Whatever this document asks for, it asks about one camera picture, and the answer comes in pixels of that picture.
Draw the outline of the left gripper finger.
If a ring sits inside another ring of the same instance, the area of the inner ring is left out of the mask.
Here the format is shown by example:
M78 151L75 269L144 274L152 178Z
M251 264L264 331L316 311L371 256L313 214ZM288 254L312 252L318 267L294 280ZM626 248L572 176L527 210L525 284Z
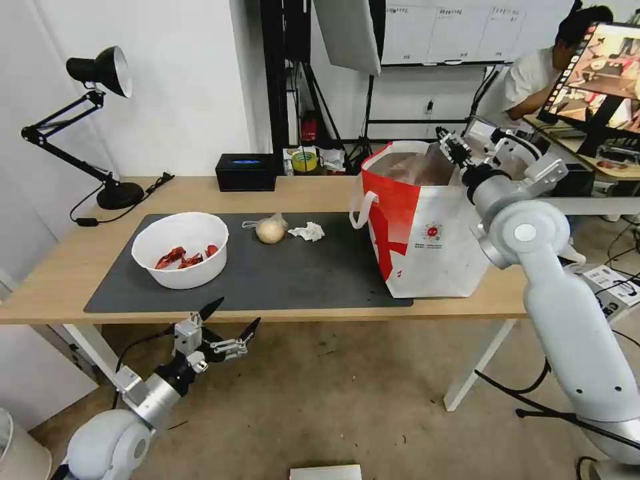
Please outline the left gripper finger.
M225 362L246 355L248 344L254 338L260 322L260 317L255 318L240 336L234 339L224 339L212 333L213 337L209 342L209 362Z
M204 322L206 322L206 320L208 320L208 318L210 318L212 314L214 314L214 312L218 310L224 300L224 297L220 297L206 304L199 311L191 313L188 318L188 323L193 328L202 328Z

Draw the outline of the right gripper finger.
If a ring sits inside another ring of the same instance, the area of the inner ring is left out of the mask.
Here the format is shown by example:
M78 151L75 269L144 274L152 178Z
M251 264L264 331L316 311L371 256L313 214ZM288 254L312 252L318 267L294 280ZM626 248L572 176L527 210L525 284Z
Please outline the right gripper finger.
M436 127L435 132L442 154L450 162L456 162L455 147L457 141L455 140L455 135L444 127Z
M459 167L471 164L471 149L460 137L449 138L449 156L451 161Z

